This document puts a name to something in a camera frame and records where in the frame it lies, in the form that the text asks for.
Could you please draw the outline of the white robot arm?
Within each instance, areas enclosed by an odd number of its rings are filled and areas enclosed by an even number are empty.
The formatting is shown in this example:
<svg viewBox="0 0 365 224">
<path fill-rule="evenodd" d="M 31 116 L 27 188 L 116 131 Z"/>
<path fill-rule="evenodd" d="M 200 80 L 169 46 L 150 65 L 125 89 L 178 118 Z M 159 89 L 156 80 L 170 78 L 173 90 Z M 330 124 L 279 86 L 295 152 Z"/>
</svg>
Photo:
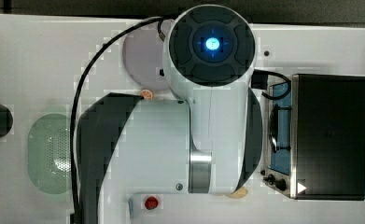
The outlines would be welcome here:
<svg viewBox="0 0 365 224">
<path fill-rule="evenodd" d="M 79 119 L 81 224 L 130 224 L 136 195 L 240 189 L 262 150 L 255 62 L 253 32 L 234 10 L 202 5 L 178 16 L 162 57 L 173 99 L 109 93 Z"/>
</svg>

